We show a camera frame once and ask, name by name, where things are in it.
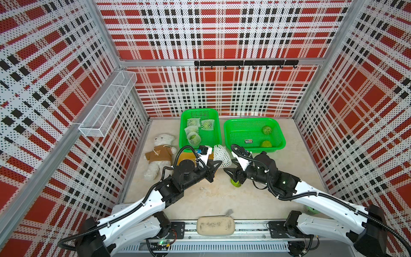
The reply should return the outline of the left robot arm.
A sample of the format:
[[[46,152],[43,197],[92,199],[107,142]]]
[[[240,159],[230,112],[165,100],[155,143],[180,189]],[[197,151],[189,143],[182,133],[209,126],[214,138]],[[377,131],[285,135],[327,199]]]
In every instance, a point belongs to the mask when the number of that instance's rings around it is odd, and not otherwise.
[[[213,182],[221,161],[209,160],[212,148],[184,146],[171,167],[164,167],[162,177],[144,198],[98,221],[87,219],[77,235],[61,239],[58,247],[75,251],[80,257],[112,257],[135,241],[165,237],[170,221],[164,210],[184,196],[186,189],[206,179]]]

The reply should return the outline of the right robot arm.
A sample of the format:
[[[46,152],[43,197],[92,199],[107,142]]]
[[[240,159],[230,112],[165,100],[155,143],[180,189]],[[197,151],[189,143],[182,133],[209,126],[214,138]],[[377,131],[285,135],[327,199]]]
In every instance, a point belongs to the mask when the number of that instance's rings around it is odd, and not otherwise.
[[[387,225],[380,207],[356,205],[322,192],[299,177],[280,171],[266,152],[252,156],[236,144],[231,145],[231,151],[237,167],[224,171],[235,183],[243,184],[250,179],[264,185],[280,201],[294,201],[328,216],[313,221],[301,212],[292,211],[285,226],[290,235],[329,237],[353,246],[365,257],[386,257],[388,235],[401,242],[408,252],[411,250],[410,241]]]

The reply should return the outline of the yellow plastic bowl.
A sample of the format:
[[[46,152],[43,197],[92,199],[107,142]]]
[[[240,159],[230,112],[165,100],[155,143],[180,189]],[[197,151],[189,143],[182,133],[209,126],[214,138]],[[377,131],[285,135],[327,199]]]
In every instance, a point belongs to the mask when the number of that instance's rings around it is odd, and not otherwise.
[[[182,152],[180,154],[177,164],[179,164],[183,160],[191,160],[191,161],[195,162],[195,159],[196,159],[196,157],[195,157],[194,153],[191,150],[189,150],[189,152]]]

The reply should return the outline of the green basket with fruit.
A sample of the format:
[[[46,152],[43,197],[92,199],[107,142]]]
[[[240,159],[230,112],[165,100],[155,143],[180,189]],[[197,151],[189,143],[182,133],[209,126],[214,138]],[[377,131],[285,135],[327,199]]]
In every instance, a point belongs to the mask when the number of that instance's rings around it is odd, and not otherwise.
[[[231,119],[224,123],[227,148],[233,144],[255,153],[273,153],[286,146],[280,125],[272,118]]]

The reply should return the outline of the empty green plastic basket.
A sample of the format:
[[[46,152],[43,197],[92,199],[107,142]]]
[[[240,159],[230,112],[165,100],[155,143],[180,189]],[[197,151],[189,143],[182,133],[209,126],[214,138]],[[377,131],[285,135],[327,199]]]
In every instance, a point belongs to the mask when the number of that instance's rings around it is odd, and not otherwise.
[[[219,114],[215,109],[190,109],[182,113],[180,119],[179,146],[200,145],[213,147],[222,144]]]

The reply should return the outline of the white teddy bear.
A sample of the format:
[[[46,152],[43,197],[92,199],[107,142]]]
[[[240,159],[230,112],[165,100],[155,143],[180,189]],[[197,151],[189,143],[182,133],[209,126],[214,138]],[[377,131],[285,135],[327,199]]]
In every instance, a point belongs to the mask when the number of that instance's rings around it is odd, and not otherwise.
[[[148,161],[148,168],[144,172],[144,179],[153,181],[164,167],[171,166],[172,157],[177,153],[177,149],[172,143],[175,136],[163,133],[154,138],[154,147],[144,155]]]

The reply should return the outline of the beige sponge block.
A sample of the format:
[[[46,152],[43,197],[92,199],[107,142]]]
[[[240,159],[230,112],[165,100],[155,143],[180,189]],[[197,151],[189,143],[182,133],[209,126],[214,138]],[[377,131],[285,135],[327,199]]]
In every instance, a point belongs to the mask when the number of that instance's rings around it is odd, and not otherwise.
[[[229,216],[206,216],[197,221],[197,233],[202,236],[229,236],[235,231],[235,222]]]

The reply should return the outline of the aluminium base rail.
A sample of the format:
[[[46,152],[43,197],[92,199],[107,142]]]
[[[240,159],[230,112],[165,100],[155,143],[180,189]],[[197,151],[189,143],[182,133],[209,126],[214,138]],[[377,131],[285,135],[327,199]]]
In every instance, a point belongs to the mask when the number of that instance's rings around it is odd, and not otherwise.
[[[347,225],[332,219],[313,217],[299,212],[294,214],[296,216],[287,218],[284,225],[275,226],[272,229],[278,234],[292,238],[315,235],[347,243],[350,246],[354,245],[356,236],[352,238],[347,236],[351,232]],[[228,237],[234,234],[235,228],[234,219],[231,217],[202,217],[197,220],[196,233],[207,239]],[[99,233],[111,256],[135,242],[153,237],[166,237],[171,233],[171,222],[164,217],[163,213],[158,213],[157,216],[151,216],[128,228],[122,224],[113,224],[101,229]]]

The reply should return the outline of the black hook rail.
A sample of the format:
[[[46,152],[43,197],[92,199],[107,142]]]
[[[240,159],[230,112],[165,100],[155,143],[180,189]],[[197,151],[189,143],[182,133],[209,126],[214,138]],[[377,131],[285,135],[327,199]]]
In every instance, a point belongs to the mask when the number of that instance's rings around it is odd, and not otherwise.
[[[295,67],[299,64],[299,60],[234,60],[234,61],[194,61],[196,67],[228,67],[228,66],[292,66]]]

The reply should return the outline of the clear wall shelf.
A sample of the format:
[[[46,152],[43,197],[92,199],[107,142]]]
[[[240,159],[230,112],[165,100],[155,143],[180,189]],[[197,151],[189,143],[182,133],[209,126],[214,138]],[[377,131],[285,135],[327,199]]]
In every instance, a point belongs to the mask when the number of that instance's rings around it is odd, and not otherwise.
[[[129,71],[115,71],[110,76],[103,93],[79,126],[83,136],[104,138],[108,134],[136,81],[135,73]]]

